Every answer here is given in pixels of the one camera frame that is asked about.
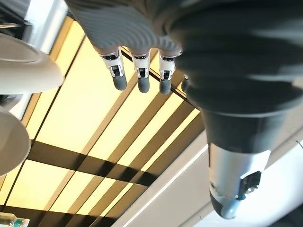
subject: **ceiling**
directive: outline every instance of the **ceiling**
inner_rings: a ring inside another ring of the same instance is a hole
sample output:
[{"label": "ceiling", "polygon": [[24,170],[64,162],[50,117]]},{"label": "ceiling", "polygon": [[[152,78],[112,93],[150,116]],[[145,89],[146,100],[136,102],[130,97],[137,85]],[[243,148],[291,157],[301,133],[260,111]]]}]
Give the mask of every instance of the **ceiling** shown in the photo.
[{"label": "ceiling", "polygon": [[123,48],[127,89],[114,88],[77,22],[66,18],[50,56],[65,82],[34,94],[22,123],[32,140],[26,161],[0,178],[0,211],[32,227],[111,226],[204,130],[180,89],[159,92],[151,56],[150,91],[139,92]]}]

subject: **ceiling light panel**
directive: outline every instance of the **ceiling light panel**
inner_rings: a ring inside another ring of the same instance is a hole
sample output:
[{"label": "ceiling light panel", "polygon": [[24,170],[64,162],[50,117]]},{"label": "ceiling light panel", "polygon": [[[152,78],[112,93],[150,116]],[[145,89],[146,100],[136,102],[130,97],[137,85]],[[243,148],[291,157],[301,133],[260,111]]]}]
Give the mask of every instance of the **ceiling light panel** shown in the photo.
[{"label": "ceiling light panel", "polygon": [[82,205],[77,214],[87,215],[115,182],[116,180],[114,179],[104,178],[91,196]]},{"label": "ceiling light panel", "polygon": [[163,145],[157,150],[157,152],[151,157],[150,160],[141,168],[142,171],[147,171],[147,169],[157,160],[157,158],[169,147],[169,145],[178,137],[178,135],[192,122],[192,120],[200,112],[194,109],[189,116],[177,127],[177,129],[172,133],[172,135],[163,143]]},{"label": "ceiling light panel", "polygon": [[4,176],[0,176],[0,190],[1,190],[2,185],[4,183],[5,177],[6,177],[5,175]]},{"label": "ceiling light panel", "polygon": [[[134,66],[123,60],[129,81]],[[85,39],[37,141],[82,152],[120,94],[101,57]]]},{"label": "ceiling light panel", "polygon": [[116,203],[127,193],[128,190],[133,186],[133,183],[128,183],[125,188],[114,198],[114,200],[109,204],[108,207],[100,214],[104,217],[115,205]]},{"label": "ceiling light panel", "polygon": [[[72,22],[67,36],[62,44],[59,54],[55,60],[61,73],[65,75],[71,61],[84,37],[84,32],[77,22]],[[41,93],[32,116],[27,125],[30,139],[33,139],[43,121],[43,118],[57,92],[57,88]]]},{"label": "ceiling light panel", "polygon": [[3,205],[5,203],[5,200],[7,198],[7,196],[9,195],[9,191],[16,179],[16,176],[18,174],[18,171],[21,167],[21,164],[18,165],[14,170],[10,171],[8,174],[6,174],[3,183],[2,183],[2,187],[0,189],[0,205]]},{"label": "ceiling light panel", "polygon": [[7,206],[45,210],[68,169],[26,160]]},{"label": "ceiling light panel", "polygon": [[129,166],[129,164],[136,158],[145,145],[151,140],[151,138],[157,133],[182,102],[182,98],[172,94],[132,143],[129,149],[120,158],[118,164]]},{"label": "ceiling light panel", "polygon": [[52,205],[50,211],[67,213],[93,177],[94,175],[92,174],[75,172]]},{"label": "ceiling light panel", "polygon": [[135,86],[89,155],[107,160],[158,92],[159,83],[155,79],[150,79],[150,90],[145,94]]}]

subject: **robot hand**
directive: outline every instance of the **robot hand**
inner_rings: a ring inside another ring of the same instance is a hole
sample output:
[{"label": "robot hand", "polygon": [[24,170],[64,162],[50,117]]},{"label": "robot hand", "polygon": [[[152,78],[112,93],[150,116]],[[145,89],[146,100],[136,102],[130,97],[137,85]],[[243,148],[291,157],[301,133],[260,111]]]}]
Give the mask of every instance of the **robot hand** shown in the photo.
[{"label": "robot hand", "polygon": [[102,57],[118,90],[126,88],[121,46],[129,49],[138,87],[143,93],[149,90],[150,49],[160,52],[160,92],[168,94],[175,71],[175,58],[181,48],[168,36],[158,36],[151,21],[132,6],[102,5],[96,1],[66,1],[76,20],[83,27],[92,45]]}]

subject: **white round object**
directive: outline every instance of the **white round object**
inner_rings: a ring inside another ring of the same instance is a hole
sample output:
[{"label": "white round object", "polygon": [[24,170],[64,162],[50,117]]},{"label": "white round object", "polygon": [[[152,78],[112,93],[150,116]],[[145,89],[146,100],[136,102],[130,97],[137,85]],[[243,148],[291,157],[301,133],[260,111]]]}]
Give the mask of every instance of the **white round object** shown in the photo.
[{"label": "white round object", "polygon": [[47,54],[0,34],[0,94],[43,92],[62,83],[59,67]]},{"label": "white round object", "polygon": [[0,106],[0,176],[21,164],[28,156],[30,146],[22,123]]}]

